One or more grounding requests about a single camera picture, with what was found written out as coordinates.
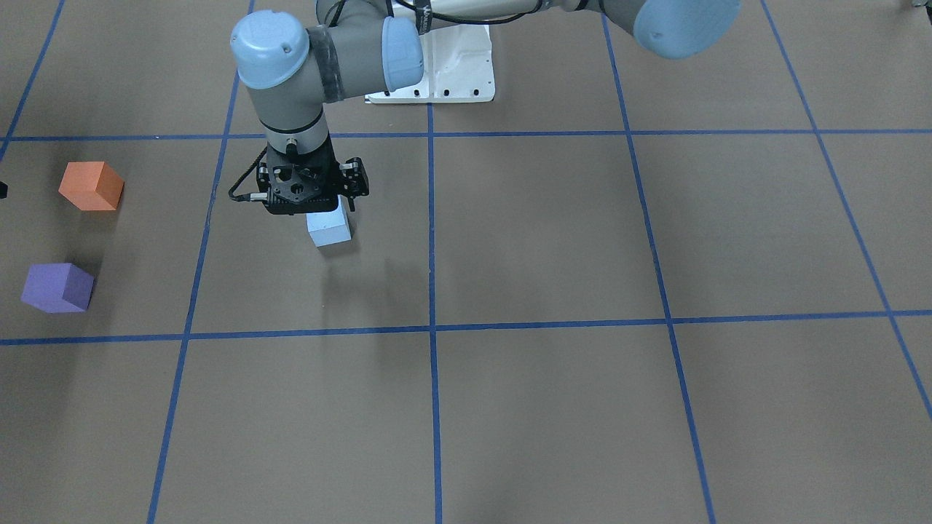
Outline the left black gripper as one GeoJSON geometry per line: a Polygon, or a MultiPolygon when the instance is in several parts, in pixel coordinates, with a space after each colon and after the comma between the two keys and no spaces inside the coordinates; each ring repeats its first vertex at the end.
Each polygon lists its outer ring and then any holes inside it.
{"type": "Polygon", "coordinates": [[[339,206],[339,163],[330,138],[313,152],[290,158],[268,145],[261,164],[266,173],[256,182],[267,193],[264,206],[271,215],[329,213],[339,206]]]}

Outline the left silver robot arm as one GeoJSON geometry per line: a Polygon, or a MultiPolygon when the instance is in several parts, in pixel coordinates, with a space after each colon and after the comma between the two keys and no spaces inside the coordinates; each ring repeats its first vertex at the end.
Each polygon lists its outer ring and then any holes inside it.
{"type": "Polygon", "coordinates": [[[328,213],[369,194],[363,160],[339,162],[324,106],[413,87],[424,76],[422,36],[458,25],[500,25],[545,11],[552,1],[317,1],[317,24],[285,11],[250,13],[229,42],[266,146],[246,170],[273,215],[328,213]]]}

